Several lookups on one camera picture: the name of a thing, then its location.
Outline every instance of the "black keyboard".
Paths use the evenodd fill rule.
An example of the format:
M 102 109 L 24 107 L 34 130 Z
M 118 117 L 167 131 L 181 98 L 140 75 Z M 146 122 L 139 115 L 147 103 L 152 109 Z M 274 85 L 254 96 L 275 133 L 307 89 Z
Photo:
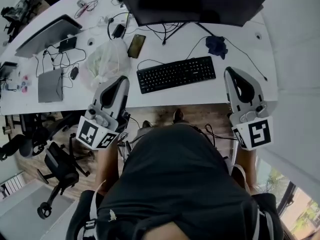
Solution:
M 153 66 L 136 74 L 142 94 L 216 78 L 210 56 Z

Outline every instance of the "plastic bag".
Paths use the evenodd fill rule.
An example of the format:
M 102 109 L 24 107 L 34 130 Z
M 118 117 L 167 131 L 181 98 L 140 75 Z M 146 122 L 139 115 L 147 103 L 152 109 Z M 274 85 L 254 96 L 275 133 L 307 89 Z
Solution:
M 127 76 L 130 71 L 130 59 L 126 43 L 116 38 L 100 45 L 79 70 L 85 86 L 95 92 L 100 83 L 117 76 Z

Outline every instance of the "black shirt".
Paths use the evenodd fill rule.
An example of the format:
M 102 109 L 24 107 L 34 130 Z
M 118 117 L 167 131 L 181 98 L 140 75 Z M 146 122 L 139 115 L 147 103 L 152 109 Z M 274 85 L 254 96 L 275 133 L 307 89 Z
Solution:
M 92 191 L 82 195 L 78 208 L 91 202 Z M 174 222 L 190 239 L 252 239 L 259 206 L 272 217 L 274 239 L 281 239 L 274 195 L 250 196 L 202 134 L 175 124 L 153 129 L 136 144 L 97 209 L 97 236 L 140 240 L 147 230 Z M 260 227 L 259 239 L 269 239 Z

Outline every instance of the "person's arm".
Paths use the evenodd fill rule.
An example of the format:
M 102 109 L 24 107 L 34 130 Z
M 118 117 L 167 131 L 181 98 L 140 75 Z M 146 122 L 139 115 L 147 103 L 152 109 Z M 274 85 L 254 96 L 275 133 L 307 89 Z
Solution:
M 95 191 L 105 181 L 98 191 L 103 196 L 119 179 L 117 144 L 118 138 L 107 149 L 99 150 L 97 154 L 96 176 L 92 190 Z
M 243 150 L 240 145 L 236 152 L 235 163 L 242 166 L 245 172 L 246 183 L 249 186 L 251 195 L 258 194 L 255 189 L 257 184 L 257 172 L 256 172 L 256 150 Z

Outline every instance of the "monitor stand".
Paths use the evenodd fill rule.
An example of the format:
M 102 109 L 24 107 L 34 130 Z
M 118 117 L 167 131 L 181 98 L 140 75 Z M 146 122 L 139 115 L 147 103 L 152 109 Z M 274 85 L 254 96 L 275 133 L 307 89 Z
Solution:
M 183 23 L 181 26 L 179 26 L 175 31 L 173 31 L 165 40 L 167 41 L 171 36 L 173 36 L 178 30 L 180 30 L 181 28 L 183 28 L 185 25 L 187 25 L 190 22 L 185 22 Z M 205 30 L 206 32 L 208 32 L 211 36 L 215 36 L 214 34 L 212 34 L 208 29 L 206 29 L 204 26 L 202 26 L 200 23 L 195 22 L 196 25 L 198 25 L 200 28 L 202 28 L 203 30 Z

